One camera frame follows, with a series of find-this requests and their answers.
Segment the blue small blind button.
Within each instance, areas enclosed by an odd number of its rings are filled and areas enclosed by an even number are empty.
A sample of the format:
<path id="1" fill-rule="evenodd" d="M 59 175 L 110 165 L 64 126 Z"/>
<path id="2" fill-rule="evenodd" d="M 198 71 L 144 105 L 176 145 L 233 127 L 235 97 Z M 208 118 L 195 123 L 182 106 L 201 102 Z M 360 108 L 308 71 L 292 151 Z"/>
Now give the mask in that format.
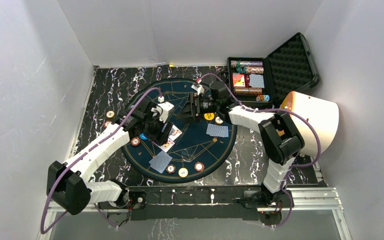
<path id="1" fill-rule="evenodd" d="M 142 133 L 140 136 L 139 136 L 142 140 L 147 140 L 148 138 Z"/>

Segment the red poker chip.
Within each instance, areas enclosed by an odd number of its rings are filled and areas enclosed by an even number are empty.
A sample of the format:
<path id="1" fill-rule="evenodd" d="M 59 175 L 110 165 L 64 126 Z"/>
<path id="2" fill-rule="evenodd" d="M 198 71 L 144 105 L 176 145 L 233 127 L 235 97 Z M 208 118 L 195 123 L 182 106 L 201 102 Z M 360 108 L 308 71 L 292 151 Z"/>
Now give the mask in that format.
<path id="1" fill-rule="evenodd" d="M 132 146 L 138 146 L 141 143 L 141 139 L 139 137 L 134 137 L 130 141 Z"/>

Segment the yellow big blind button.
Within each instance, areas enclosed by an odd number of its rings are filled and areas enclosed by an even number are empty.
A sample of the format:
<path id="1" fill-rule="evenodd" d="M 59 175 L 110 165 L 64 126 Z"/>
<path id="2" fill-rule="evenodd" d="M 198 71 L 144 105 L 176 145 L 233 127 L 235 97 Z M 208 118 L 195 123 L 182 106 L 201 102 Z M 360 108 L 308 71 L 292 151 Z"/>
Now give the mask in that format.
<path id="1" fill-rule="evenodd" d="M 216 116 L 213 112 L 208 112 L 204 114 L 204 119 L 207 121 L 212 121 L 215 117 Z"/>

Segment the cream chip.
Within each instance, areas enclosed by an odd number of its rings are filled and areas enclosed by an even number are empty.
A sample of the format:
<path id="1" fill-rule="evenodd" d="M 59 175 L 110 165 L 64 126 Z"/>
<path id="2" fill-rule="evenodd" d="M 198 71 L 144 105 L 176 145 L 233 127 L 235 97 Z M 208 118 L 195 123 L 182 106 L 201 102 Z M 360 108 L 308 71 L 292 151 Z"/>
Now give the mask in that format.
<path id="1" fill-rule="evenodd" d="M 178 175 L 179 177 L 181 178 L 186 178 L 188 175 L 189 175 L 189 171 L 187 168 L 185 167 L 181 167 L 179 170 L 178 170 Z"/>
<path id="2" fill-rule="evenodd" d="M 224 123 L 224 121 L 219 117 L 217 116 L 215 119 L 214 119 L 214 122 L 217 124 L 217 125 L 222 125 Z"/>

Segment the dealt card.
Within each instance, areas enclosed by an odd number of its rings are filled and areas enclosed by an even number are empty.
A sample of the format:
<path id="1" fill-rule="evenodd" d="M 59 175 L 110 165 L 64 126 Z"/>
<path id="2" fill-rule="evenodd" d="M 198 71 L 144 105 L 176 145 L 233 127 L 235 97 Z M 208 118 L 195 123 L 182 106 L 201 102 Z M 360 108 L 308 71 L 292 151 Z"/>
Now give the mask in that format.
<path id="1" fill-rule="evenodd" d="M 229 128 L 226 125 L 208 124 L 206 134 L 211 137 L 227 138 L 229 136 Z"/>
<path id="2" fill-rule="evenodd" d="M 149 164 L 152 169 L 162 174 L 172 159 L 168 153 L 161 151 L 149 161 Z"/>

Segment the cream chip off mat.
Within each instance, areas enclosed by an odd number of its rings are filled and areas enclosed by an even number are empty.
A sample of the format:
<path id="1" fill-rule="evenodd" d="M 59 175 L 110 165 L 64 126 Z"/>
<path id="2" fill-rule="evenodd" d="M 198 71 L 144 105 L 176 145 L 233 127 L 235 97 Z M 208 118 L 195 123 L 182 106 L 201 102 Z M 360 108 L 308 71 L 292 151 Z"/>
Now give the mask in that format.
<path id="1" fill-rule="evenodd" d="M 115 112 L 113 110 L 109 110 L 107 113 L 106 113 L 106 117 L 111 119 L 115 116 Z"/>

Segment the red chip off mat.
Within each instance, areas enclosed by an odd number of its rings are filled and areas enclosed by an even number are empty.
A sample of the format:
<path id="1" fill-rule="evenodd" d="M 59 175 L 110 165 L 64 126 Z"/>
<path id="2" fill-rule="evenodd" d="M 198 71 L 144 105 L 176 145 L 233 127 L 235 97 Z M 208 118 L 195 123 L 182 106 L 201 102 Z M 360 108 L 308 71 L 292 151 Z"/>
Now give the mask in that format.
<path id="1" fill-rule="evenodd" d="M 107 121 L 104 122 L 104 127 L 107 128 L 111 124 L 112 124 L 112 121 L 107 120 Z"/>

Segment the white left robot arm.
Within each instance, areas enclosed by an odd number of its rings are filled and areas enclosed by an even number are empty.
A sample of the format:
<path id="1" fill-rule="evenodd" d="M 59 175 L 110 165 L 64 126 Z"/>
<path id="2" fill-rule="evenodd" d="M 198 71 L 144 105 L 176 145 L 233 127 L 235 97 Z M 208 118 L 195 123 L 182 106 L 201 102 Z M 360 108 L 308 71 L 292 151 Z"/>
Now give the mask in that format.
<path id="1" fill-rule="evenodd" d="M 121 147 L 144 134 L 163 145 L 169 140 L 174 105 L 144 99 L 133 106 L 132 114 L 110 123 L 88 146 L 63 163 L 54 161 L 48 168 L 46 194 L 71 215 L 88 205 L 109 202 L 117 208 L 129 203 L 129 188 L 118 180 L 90 182 L 94 172 Z"/>

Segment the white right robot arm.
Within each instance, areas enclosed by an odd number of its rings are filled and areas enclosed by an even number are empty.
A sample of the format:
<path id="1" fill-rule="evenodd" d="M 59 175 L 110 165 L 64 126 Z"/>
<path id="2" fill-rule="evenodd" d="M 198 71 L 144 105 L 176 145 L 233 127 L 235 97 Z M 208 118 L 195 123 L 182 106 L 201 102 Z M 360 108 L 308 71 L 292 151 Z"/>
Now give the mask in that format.
<path id="1" fill-rule="evenodd" d="M 291 116 L 287 112 L 257 112 L 244 106 L 222 81 L 210 86 L 210 97 L 200 80 L 192 84 L 193 91 L 176 115 L 185 123 L 195 123 L 207 113 L 217 113 L 222 121 L 242 126 L 260 133 L 264 152 L 268 157 L 266 176 L 261 184 L 261 192 L 255 196 L 246 196 L 241 204 L 258 202 L 261 205 L 275 207 L 285 192 L 285 178 L 305 141 Z"/>

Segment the round blue poker mat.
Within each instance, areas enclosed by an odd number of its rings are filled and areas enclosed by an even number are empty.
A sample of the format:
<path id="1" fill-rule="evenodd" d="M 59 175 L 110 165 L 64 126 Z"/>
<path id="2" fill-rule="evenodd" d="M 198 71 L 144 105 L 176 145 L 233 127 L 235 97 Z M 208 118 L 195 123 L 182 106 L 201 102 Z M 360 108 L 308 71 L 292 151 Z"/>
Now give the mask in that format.
<path id="1" fill-rule="evenodd" d="M 167 78 L 156 81 L 136 93 L 126 105 L 127 108 L 131 108 L 147 90 L 159 88 L 164 99 L 174 105 L 170 121 L 182 131 L 182 135 L 174 141 L 174 146 L 167 152 L 172 156 L 170 165 L 175 166 L 173 174 L 167 173 L 166 170 L 159 173 L 151 168 L 149 161 L 162 151 L 152 141 L 141 140 L 138 146 L 129 143 L 121 148 L 126 160 L 141 175 L 168 184 L 192 182 L 211 174 L 229 157 L 236 142 L 237 126 L 224 123 L 224 126 L 228 126 L 229 136 L 215 137 L 206 134 L 208 124 L 215 124 L 215 120 L 203 119 L 200 122 L 187 124 L 176 119 L 176 115 L 187 102 L 189 93 L 192 92 L 193 83 L 192 79 L 187 78 Z M 195 148 L 195 159 L 192 162 L 182 161 L 182 150 L 187 148 Z M 197 172 L 194 168 L 196 162 L 203 163 L 205 169 Z M 179 177 L 180 168 L 188 169 L 187 177 Z"/>

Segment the poker chip row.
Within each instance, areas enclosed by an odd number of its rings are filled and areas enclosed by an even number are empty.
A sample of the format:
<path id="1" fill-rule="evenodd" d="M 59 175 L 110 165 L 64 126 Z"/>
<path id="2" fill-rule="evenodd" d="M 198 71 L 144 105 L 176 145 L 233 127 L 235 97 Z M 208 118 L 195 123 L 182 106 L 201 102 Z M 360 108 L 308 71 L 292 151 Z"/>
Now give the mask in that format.
<path id="1" fill-rule="evenodd" d="M 245 95 L 262 95 L 263 89 L 258 87 L 235 87 L 234 94 L 245 96 Z"/>
<path id="2" fill-rule="evenodd" d="M 264 68 L 263 67 L 241 67 L 238 66 L 236 68 L 236 72 L 239 74 L 256 74 L 256 75 L 263 75 L 264 74 Z"/>
<path id="3" fill-rule="evenodd" d="M 232 68 L 259 68 L 263 67 L 262 61 L 245 61 L 245 60 L 232 60 L 230 62 Z"/>

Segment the red card deck box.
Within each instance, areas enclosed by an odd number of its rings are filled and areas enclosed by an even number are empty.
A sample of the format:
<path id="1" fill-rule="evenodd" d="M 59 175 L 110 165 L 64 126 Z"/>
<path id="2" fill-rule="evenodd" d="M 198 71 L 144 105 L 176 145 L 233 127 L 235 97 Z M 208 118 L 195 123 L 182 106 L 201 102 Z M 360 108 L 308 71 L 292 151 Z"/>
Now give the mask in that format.
<path id="1" fill-rule="evenodd" d="M 246 87 L 245 75 L 241 73 L 233 73 L 232 83 L 234 87 Z"/>

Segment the top poker chip row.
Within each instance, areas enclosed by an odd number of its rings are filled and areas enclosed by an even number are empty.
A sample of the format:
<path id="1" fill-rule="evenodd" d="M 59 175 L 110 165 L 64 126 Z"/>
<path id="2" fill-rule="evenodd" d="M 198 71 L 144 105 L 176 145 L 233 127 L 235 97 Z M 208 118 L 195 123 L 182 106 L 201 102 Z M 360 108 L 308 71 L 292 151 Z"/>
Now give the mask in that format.
<path id="1" fill-rule="evenodd" d="M 245 61 L 245 60 L 232 60 L 230 62 L 232 68 L 259 68 L 263 67 L 262 61 Z"/>

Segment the blue card deck in case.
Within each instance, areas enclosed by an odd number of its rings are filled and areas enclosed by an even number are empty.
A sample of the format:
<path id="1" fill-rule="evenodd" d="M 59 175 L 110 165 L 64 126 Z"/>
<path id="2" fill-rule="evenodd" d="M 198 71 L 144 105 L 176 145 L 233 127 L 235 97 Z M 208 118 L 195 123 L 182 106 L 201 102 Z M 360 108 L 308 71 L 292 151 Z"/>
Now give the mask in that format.
<path id="1" fill-rule="evenodd" d="M 264 76 L 261 74 L 250 74 L 249 75 L 249 86 L 252 88 L 265 88 Z"/>

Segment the white cylindrical drum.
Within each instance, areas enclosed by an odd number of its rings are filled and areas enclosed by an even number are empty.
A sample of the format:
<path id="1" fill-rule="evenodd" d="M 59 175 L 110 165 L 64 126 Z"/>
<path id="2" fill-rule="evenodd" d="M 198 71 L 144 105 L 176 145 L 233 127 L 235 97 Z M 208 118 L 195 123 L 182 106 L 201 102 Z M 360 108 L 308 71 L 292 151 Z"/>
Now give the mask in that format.
<path id="1" fill-rule="evenodd" d="M 285 97 L 280 107 L 298 114 L 314 128 L 319 137 L 322 152 L 330 146 L 339 125 L 339 107 L 336 103 L 297 91 L 291 91 Z M 300 153 L 315 157 L 318 150 L 314 134 L 296 116 L 292 115 L 291 119 L 304 139 L 305 146 Z"/>

